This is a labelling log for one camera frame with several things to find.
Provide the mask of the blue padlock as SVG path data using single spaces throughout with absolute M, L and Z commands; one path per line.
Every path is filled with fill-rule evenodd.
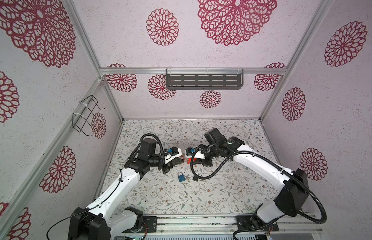
M 182 182 L 184 182 L 184 181 L 187 180 L 186 177 L 185 177 L 185 175 L 182 172 L 178 172 L 177 173 L 177 177 L 178 177 L 178 180 L 179 180 L 180 183 L 182 183 Z

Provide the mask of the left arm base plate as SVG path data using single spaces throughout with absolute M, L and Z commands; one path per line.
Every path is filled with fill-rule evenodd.
M 158 217 L 142 217 L 137 220 L 137 224 L 123 233 L 156 233 Z

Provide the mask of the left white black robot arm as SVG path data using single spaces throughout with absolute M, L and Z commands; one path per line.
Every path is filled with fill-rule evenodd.
M 128 207 L 115 215 L 116 208 L 150 169 L 166 174 L 183 162 L 181 156 L 180 148 L 165 149 L 155 135 L 143 135 L 116 180 L 85 209 L 77 208 L 72 213 L 68 239 L 113 240 L 127 230 L 139 231 L 143 226 L 142 211 Z

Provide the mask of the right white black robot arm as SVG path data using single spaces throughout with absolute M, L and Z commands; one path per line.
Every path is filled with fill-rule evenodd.
M 295 217 L 301 215 L 301 208 L 310 196 L 307 174 L 297 169 L 295 171 L 280 166 L 266 157 L 256 153 L 249 145 L 237 137 L 227 139 L 214 128 L 204 137 L 208 145 L 187 148 L 184 155 L 190 159 L 190 164 L 212 166 L 213 159 L 224 158 L 224 163 L 233 160 L 251 169 L 256 174 L 271 183 L 278 195 L 266 204 L 262 204 L 254 213 L 256 222 L 268 224 L 282 216 Z

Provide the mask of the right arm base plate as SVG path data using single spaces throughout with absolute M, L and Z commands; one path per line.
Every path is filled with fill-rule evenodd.
M 257 216 L 250 215 L 239 215 L 236 216 L 236 222 L 239 233 L 244 232 L 273 232 L 279 231 L 279 226 L 277 221 L 272 221 L 270 223 L 264 223 Z

